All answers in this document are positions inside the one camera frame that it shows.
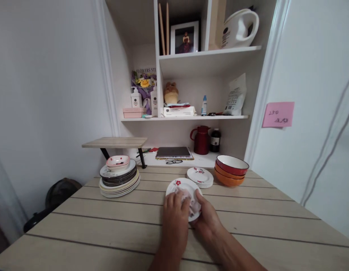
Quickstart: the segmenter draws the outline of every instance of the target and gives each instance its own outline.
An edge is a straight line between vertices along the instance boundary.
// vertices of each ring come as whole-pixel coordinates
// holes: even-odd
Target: pink bowl
[[[130,159],[127,155],[116,155],[109,157],[109,159],[106,162],[106,165],[108,167],[117,167],[117,166],[124,166],[129,163]]]
[[[249,169],[249,164],[236,157],[228,155],[219,155],[216,159],[217,164],[221,169],[232,175],[245,175]]]

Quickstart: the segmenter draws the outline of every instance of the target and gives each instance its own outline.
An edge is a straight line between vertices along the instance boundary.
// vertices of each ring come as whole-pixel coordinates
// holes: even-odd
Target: cabinet
[[[200,21],[200,52],[162,55],[158,3],[162,6],[165,22],[167,2],[170,25]],[[211,5],[212,0],[107,0],[104,3],[113,108],[120,136],[148,137],[148,147],[192,146],[190,131],[198,125],[206,125],[220,129],[222,154],[244,159],[273,20],[281,14],[274,12],[276,0],[227,0],[225,18],[238,10],[254,7],[260,19],[257,35],[250,47],[205,51]],[[149,67],[155,67],[157,72],[159,116],[152,119],[124,119],[122,109],[131,107],[131,71]],[[167,82],[176,82],[179,100],[189,102],[197,112],[201,111],[204,95],[207,96],[207,112],[221,112],[228,97],[229,82],[243,73],[246,73],[247,93],[242,116],[174,119],[161,115],[163,87]],[[149,155],[145,158],[146,163],[156,164],[157,161]],[[198,157],[196,162],[206,161],[200,163],[206,166],[214,163],[215,159],[216,155],[210,154]]]

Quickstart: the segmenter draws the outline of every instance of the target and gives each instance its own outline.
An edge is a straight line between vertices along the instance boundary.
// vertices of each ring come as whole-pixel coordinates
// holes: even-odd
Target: pink box
[[[123,114],[125,119],[141,118],[147,112],[146,108],[123,108]]]

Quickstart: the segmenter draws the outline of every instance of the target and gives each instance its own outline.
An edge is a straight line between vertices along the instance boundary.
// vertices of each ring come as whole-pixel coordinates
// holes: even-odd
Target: wooden stand
[[[147,137],[102,137],[100,139],[85,143],[83,148],[100,148],[104,157],[108,160],[108,149],[138,149],[142,162],[142,168],[146,168],[142,147],[147,141]]]

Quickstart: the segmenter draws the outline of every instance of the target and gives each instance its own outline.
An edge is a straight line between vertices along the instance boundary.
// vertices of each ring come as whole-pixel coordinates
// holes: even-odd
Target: dark bottle
[[[221,138],[221,133],[218,128],[215,128],[211,133],[211,144],[210,144],[211,152],[220,152],[220,138]]]

